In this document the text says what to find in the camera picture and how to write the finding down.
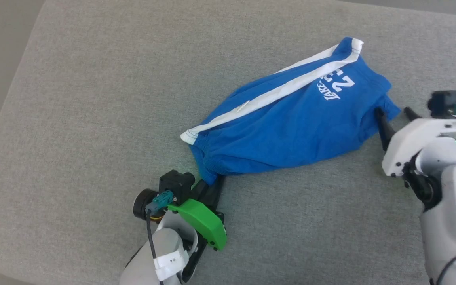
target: black cable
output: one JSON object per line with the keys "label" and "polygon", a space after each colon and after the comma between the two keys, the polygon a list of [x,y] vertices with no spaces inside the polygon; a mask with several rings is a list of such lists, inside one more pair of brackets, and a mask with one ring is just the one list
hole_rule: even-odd
{"label": "black cable", "polygon": [[147,236],[149,238],[149,246],[150,246],[150,253],[152,254],[152,263],[154,263],[154,259],[156,259],[156,249],[154,248],[154,242],[152,242],[152,233],[150,232],[150,210],[147,212],[147,218],[145,219],[147,222]]}
{"label": "black cable", "polygon": [[437,278],[436,285],[441,285],[441,282],[443,281],[443,278],[445,277],[448,269],[453,265],[453,263],[456,261],[456,256],[452,258],[448,263],[443,267],[443,270],[441,270],[441,273],[439,274],[439,277]]}

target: number 23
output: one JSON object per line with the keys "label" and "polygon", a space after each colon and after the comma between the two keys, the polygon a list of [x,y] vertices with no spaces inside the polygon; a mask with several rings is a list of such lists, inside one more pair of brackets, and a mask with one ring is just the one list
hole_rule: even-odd
{"label": "number 23", "polygon": [[[336,70],[335,73],[337,74],[337,76],[341,76],[341,75],[343,74],[342,70]],[[333,73],[327,74],[327,75],[323,76],[323,78],[324,78],[327,82],[330,82],[330,81],[332,81],[331,76],[333,76]],[[339,86],[342,86],[342,87],[350,87],[350,86],[355,85],[355,83],[353,82],[353,80],[351,80],[351,78],[349,78],[349,76],[344,76],[344,77],[342,78],[342,80],[344,80],[345,82],[334,82],[334,83],[332,83],[332,88],[333,88],[335,91],[337,91],[337,92],[342,91],[342,88],[340,88]]]}

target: gray cushion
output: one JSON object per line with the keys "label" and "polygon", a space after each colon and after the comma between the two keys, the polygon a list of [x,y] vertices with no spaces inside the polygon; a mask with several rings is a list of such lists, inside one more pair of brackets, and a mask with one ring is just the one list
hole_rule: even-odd
{"label": "gray cushion", "polygon": [[[0,272],[115,284],[145,240],[131,207],[197,168],[181,132],[237,87],[338,43],[426,114],[456,89],[456,16],[324,0],[49,0],[0,114]],[[399,117],[396,127],[405,124]],[[191,284],[424,284],[420,203],[377,137],[342,157],[229,177],[228,244]]]}

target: teal connector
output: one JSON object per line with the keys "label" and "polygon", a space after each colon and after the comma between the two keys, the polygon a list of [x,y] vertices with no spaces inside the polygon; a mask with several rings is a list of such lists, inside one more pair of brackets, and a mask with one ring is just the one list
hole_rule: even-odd
{"label": "teal connector", "polygon": [[173,192],[170,190],[164,191],[163,193],[159,193],[156,198],[152,199],[152,202],[150,204],[145,206],[145,212],[148,215],[154,215],[159,210],[168,206],[168,204],[171,202],[173,202]]}

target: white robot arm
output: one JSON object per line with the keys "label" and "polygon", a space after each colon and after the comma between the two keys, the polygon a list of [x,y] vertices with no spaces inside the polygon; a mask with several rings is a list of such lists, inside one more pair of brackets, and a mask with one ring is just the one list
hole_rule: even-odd
{"label": "white robot arm", "polygon": [[[456,91],[433,94],[442,97],[440,118],[423,119],[411,109],[412,121],[394,133],[382,110],[376,110],[383,149],[382,168],[386,175],[403,177],[424,204],[420,215],[425,252],[425,268],[431,285],[456,285]],[[429,108],[437,108],[429,103]]]}
{"label": "white robot arm", "polygon": [[[223,180],[195,184],[191,173],[172,170],[160,177],[159,191],[138,194],[133,214],[147,223],[148,240],[126,265],[119,285],[187,283],[206,248],[223,249],[224,214],[216,211]],[[151,221],[158,224],[154,234]]]}

